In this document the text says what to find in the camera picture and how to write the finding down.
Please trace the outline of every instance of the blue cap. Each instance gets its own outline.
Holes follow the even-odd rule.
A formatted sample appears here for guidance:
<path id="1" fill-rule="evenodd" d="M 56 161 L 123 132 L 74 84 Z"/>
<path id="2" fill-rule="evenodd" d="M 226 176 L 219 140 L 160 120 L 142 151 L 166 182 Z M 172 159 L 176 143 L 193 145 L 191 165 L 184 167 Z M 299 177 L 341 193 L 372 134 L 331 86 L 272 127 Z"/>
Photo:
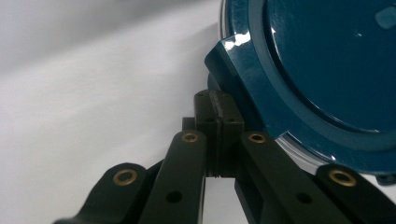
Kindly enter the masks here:
<path id="1" fill-rule="evenodd" d="M 328 162 L 396 173 L 392 1 L 225 1 L 205 59 L 252 129 Z"/>

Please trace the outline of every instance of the black bracket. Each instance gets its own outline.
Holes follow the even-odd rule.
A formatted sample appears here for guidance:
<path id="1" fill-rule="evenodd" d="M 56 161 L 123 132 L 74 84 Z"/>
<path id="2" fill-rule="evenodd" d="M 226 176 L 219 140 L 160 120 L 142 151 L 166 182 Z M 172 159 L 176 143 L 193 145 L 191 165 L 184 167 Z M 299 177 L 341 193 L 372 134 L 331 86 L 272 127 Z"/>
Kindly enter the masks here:
<path id="1" fill-rule="evenodd" d="M 396 206 L 356 172 L 336 164 L 301 170 L 267 133 L 246 132 L 223 91 L 194 96 L 168 153 L 150 169 L 109 169 L 79 213 L 55 224 L 202 223 L 205 178 L 235 178 L 249 223 L 396 223 Z"/>

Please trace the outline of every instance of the white backdrop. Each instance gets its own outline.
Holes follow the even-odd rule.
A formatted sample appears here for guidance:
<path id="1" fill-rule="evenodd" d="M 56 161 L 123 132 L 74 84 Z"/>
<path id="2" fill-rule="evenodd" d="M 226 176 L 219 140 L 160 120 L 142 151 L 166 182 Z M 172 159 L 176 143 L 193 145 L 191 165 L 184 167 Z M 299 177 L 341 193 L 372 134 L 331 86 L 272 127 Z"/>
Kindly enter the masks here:
<path id="1" fill-rule="evenodd" d="M 102 174 L 163 159 L 218 40 L 219 0 L 0 2 L 0 223 L 75 215 Z M 204 223 L 247 223 L 207 179 Z"/>

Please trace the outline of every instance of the white surface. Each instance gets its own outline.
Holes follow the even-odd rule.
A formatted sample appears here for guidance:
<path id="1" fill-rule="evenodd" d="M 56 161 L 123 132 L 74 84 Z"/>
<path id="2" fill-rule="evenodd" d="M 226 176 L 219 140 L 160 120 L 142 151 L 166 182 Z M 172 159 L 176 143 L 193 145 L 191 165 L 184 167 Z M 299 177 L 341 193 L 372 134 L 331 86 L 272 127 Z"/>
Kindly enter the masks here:
<path id="1" fill-rule="evenodd" d="M 75 215 L 102 174 L 161 160 L 217 42 L 218 1 L 0 2 L 0 223 Z M 208 179 L 204 223 L 247 223 Z"/>

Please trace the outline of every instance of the screw hole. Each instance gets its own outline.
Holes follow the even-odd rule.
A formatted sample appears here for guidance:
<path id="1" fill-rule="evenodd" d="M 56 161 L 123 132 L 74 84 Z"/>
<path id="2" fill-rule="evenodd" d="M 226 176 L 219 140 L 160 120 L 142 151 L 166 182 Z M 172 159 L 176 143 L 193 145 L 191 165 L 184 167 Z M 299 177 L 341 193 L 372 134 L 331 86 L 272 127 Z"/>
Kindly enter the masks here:
<path id="1" fill-rule="evenodd" d="M 169 203 L 178 203 L 181 201 L 181 193 L 179 191 L 172 191 L 166 196 L 166 201 Z"/>
<path id="2" fill-rule="evenodd" d="M 312 198 L 311 196 L 309 196 L 306 193 L 298 193 L 296 195 L 298 201 L 300 201 L 300 203 L 312 203 Z"/>
<path id="3" fill-rule="evenodd" d="M 113 183 L 118 186 L 127 186 L 134 183 L 137 179 L 137 172 L 132 169 L 118 171 L 113 176 Z"/>
<path id="4" fill-rule="evenodd" d="M 265 137 L 264 137 L 264 135 L 259 134 L 259 133 L 253 133 L 253 134 L 251 134 L 251 135 L 248 137 L 248 139 L 249 139 L 250 141 L 252 141 L 252 142 L 255 142 L 255 143 L 263 143 L 263 142 L 265 142 Z"/>
<path id="5" fill-rule="evenodd" d="M 335 183 L 345 187 L 354 187 L 356 185 L 355 177 L 342 170 L 330 170 L 329 177 Z"/>
<path id="6" fill-rule="evenodd" d="M 195 133 L 185 133 L 181 136 L 181 139 L 185 142 L 196 142 L 198 141 L 198 135 Z"/>

